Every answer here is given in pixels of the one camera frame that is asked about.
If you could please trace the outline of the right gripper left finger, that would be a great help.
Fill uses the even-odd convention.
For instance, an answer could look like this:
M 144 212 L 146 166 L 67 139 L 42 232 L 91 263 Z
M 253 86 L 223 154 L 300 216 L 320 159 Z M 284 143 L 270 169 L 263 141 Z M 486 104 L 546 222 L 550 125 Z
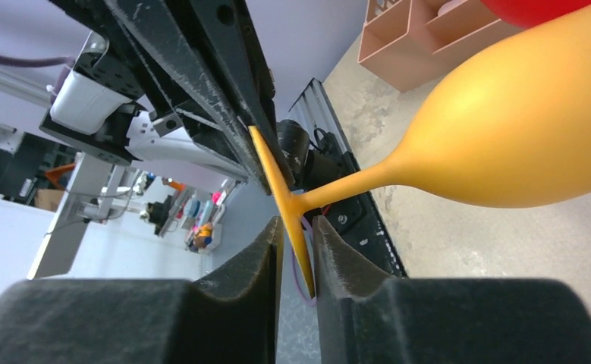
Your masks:
M 39 279 L 0 296 L 0 363 L 273 363 L 284 225 L 196 281 Z

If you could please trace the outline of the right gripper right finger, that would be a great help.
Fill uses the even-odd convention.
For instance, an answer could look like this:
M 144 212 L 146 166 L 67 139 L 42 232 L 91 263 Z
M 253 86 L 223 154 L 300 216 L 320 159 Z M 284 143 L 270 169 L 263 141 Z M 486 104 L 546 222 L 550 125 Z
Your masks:
M 399 278 L 313 223 L 323 363 L 591 363 L 591 316 L 566 284 Z

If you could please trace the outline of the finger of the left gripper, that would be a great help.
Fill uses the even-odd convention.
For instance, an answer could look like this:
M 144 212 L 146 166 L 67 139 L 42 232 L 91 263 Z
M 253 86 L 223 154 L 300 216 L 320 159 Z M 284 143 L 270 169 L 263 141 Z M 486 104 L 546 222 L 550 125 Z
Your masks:
M 198 51 L 229 105 L 261 133 L 287 184 L 295 182 L 278 142 L 275 84 L 245 1 L 167 1 L 189 46 Z
M 189 162 L 268 189 L 251 137 L 259 131 L 234 112 L 166 2 L 58 1 L 56 6 L 108 40 L 144 91 L 127 132 L 132 163 Z

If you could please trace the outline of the yellow-orange wine glass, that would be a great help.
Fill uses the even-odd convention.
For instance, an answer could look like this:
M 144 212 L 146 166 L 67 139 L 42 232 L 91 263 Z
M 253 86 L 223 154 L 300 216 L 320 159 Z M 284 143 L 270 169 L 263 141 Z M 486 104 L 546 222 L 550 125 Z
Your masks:
M 251 137 L 275 172 L 264 139 Z M 591 5 L 456 67 L 369 168 L 377 188 L 408 186 L 472 206 L 529 208 L 591 193 Z

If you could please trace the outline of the red wine glass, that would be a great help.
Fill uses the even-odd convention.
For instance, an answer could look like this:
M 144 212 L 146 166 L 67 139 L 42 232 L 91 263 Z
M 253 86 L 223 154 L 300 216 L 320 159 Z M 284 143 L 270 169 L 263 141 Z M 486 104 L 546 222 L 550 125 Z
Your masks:
M 591 5 L 591 0 L 482 0 L 494 15 L 521 28 L 531 28 Z

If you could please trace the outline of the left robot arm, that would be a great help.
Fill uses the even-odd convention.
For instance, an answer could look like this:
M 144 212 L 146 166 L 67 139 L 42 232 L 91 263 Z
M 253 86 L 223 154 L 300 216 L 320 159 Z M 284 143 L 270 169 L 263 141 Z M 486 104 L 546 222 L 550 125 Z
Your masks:
M 179 161 L 268 189 L 251 134 L 295 182 L 244 1 L 58 1 L 90 34 L 41 131 L 104 162 Z

